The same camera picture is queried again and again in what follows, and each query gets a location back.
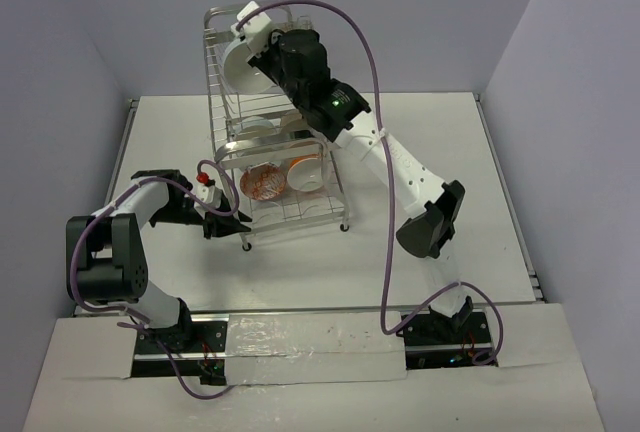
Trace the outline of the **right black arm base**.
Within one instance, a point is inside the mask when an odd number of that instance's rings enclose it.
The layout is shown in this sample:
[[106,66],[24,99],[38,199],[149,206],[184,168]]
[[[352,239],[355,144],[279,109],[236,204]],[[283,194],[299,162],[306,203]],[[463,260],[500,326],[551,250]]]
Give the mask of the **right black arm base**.
[[404,343],[408,370],[479,366],[494,354],[487,314],[467,304],[466,320],[447,318],[433,311],[417,314],[396,336]]

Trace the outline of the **red patterned bowl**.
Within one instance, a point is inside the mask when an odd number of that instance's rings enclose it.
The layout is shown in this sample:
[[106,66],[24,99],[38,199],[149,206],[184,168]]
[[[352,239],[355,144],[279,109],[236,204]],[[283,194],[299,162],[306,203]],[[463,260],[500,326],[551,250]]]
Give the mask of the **red patterned bowl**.
[[249,167],[240,179],[241,192],[256,201],[278,198],[285,191],[286,185],[284,173],[272,163]]

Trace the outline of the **white bowl pink rim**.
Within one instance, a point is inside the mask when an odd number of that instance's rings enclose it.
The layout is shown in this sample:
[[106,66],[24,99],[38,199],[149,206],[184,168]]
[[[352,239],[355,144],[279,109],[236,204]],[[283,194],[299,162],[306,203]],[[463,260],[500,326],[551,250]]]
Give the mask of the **white bowl pink rim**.
[[324,185],[322,160],[316,156],[294,159],[287,172],[287,183],[298,192],[313,192]]

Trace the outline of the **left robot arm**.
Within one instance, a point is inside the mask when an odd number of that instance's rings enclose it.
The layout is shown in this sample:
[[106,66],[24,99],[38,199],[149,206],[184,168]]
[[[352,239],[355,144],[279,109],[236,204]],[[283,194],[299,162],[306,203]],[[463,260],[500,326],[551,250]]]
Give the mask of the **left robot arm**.
[[70,218],[65,228],[69,297],[91,313],[117,312],[171,352],[198,339],[186,302],[149,278],[141,232],[159,223],[197,226],[206,239],[250,232],[238,196],[227,197],[206,174],[195,189],[175,169],[136,172],[128,189],[103,208]]

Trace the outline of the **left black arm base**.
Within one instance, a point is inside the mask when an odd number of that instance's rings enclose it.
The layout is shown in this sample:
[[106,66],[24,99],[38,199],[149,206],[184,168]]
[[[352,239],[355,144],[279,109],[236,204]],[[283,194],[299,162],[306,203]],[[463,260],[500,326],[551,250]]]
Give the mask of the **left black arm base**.
[[139,330],[141,324],[133,319],[130,326],[137,329],[131,364],[132,378],[162,378],[175,376],[167,353],[158,345],[160,340],[171,354],[180,376],[197,378],[203,386],[226,386],[225,375],[227,320],[194,321],[190,335],[173,334],[160,339],[151,331]]

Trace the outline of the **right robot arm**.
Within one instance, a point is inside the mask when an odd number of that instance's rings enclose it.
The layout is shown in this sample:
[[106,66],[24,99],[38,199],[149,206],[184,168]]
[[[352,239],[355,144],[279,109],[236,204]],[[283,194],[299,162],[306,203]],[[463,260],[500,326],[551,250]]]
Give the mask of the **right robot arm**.
[[368,103],[333,77],[314,30],[274,29],[248,41],[248,65],[278,86],[307,124],[357,159],[388,189],[387,252],[380,316],[387,316],[394,247],[436,259],[455,235],[465,188],[421,164],[382,124],[379,100]]

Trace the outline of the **steel two-tier dish rack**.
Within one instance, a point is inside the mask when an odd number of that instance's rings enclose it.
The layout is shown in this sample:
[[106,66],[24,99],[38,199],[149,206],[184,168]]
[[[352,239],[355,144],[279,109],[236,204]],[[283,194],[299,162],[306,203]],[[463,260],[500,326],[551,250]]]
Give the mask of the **steel two-tier dish rack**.
[[[249,251],[251,240],[260,234],[301,233],[306,228],[336,223],[347,232],[350,207],[333,154],[333,145],[310,130],[280,132],[280,119],[294,110],[287,97],[275,90],[242,95],[226,83],[222,74],[223,52],[234,39],[230,25],[237,21],[240,5],[213,7],[204,15],[203,50],[206,68],[211,146],[214,161],[240,185],[249,167],[272,163],[283,167],[294,159],[293,149],[318,153],[322,160],[324,185],[313,192],[298,192],[286,186],[276,199],[256,201],[240,196],[239,211],[252,218],[249,233],[241,233],[242,248]],[[269,135],[238,136],[236,126],[247,117],[271,120],[276,130]]]

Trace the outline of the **white bowl beige outside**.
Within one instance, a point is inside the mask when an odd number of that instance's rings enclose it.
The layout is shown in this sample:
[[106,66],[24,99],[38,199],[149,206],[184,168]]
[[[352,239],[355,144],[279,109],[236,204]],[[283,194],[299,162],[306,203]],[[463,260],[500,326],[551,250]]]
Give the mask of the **white bowl beige outside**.
[[280,119],[279,126],[281,133],[292,133],[310,129],[307,121],[297,110],[291,110],[285,113]]

